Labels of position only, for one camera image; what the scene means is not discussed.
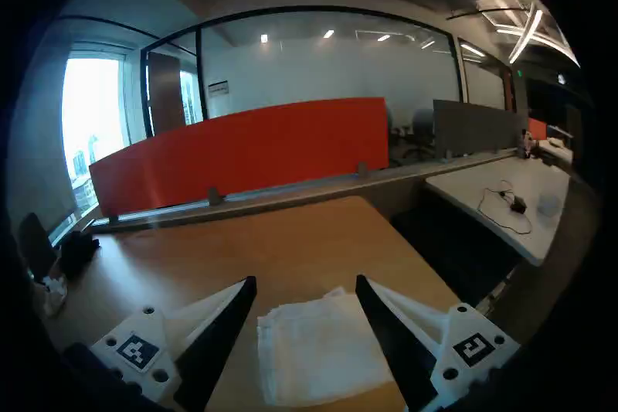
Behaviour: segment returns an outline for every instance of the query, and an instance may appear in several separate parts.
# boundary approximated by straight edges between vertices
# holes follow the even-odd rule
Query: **folded napkin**
[[[269,405],[328,403],[392,381],[358,298],[343,288],[258,317],[257,335]]]

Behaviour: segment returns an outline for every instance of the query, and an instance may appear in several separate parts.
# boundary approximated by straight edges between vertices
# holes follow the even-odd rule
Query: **white cup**
[[[554,195],[553,193],[542,192],[538,196],[538,205],[536,206],[537,211],[540,214],[543,214],[547,217],[555,216],[560,208],[562,207],[562,202],[559,197]]]

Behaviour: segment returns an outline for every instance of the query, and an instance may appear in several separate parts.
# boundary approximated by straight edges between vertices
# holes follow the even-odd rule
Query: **sign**
[[[211,83],[208,85],[208,96],[212,97],[220,97],[221,95],[227,95],[229,93],[229,87],[227,84],[227,80],[223,82]]]

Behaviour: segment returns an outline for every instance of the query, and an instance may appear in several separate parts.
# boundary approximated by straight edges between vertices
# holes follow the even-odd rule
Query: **orange partition panel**
[[[90,166],[105,216],[356,172],[389,163],[383,98],[320,100],[217,117]]]
[[[529,117],[528,131],[532,134],[532,138],[535,140],[547,139],[547,124],[545,122],[537,121],[536,119]]]

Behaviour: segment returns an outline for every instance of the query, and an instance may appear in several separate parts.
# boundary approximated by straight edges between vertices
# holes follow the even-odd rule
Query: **power adapter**
[[[523,214],[526,212],[526,202],[521,196],[515,196],[513,198],[513,202],[511,203],[511,211],[514,213]]]

